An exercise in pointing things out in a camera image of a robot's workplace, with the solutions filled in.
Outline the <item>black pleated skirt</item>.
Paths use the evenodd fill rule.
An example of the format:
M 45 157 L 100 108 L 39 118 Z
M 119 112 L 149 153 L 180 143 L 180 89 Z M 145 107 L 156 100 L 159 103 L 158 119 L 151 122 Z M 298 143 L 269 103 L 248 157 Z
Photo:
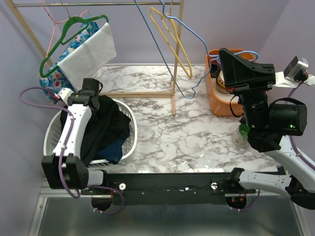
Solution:
M 99 96 L 98 102 L 98 111 L 88 122 L 81 144 L 80 158 L 85 166 L 89 166 L 107 145 L 129 137 L 131 119 L 119 110 L 117 103 L 106 95 Z M 67 118 L 66 109 L 64 106 L 60 116 L 62 130 Z

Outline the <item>blue denim skirt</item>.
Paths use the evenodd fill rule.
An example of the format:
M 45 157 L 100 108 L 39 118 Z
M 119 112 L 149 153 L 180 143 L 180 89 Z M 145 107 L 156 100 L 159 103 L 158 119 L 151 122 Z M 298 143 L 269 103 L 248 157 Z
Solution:
M 126 141 L 126 138 L 117 139 L 111 144 L 107 145 L 104 149 L 100 150 L 95 160 L 107 160 L 111 164 L 118 164 L 123 156 L 123 149 L 122 146 L 124 142 Z

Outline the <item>yellow hanger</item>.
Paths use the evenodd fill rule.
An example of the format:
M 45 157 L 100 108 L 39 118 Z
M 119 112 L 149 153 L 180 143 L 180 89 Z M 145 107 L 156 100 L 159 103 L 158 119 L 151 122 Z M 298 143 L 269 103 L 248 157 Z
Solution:
M 182 45 L 175 21 L 173 19 L 167 18 L 162 12 L 158 11 L 154 7 L 150 8 L 149 16 L 152 23 L 155 25 L 160 35 L 164 39 L 165 43 L 175 56 L 177 64 L 181 66 L 186 76 L 191 79 L 193 76 L 192 65 L 186 54 L 184 46 Z M 168 32 L 170 38 L 176 44 L 175 48 L 164 32 Z

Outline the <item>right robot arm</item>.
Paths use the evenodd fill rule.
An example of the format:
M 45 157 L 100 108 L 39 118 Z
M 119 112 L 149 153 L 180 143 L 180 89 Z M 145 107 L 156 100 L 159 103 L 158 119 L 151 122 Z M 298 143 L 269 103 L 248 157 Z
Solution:
M 239 98 L 242 122 L 249 128 L 250 146 L 281 164 L 287 175 L 272 175 L 234 168 L 226 181 L 231 193 L 263 190 L 289 197 L 300 207 L 315 207 L 315 163 L 293 143 L 307 126 L 307 106 L 291 97 L 268 102 L 272 87 L 296 89 L 314 86 L 306 59 L 294 57 L 284 71 L 274 65 L 248 61 L 226 48 L 219 50 L 226 91 Z

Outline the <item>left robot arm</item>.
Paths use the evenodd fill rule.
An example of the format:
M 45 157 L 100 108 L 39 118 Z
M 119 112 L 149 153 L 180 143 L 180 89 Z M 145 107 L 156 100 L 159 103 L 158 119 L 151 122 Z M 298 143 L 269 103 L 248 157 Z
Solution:
M 99 108 L 100 82 L 85 78 L 79 92 L 63 88 L 58 96 L 67 104 L 67 118 L 56 147 L 42 159 L 42 168 L 52 189 L 83 190 L 92 186 L 98 194 L 109 189 L 102 170 L 90 170 L 81 161 L 81 144 L 86 126 Z

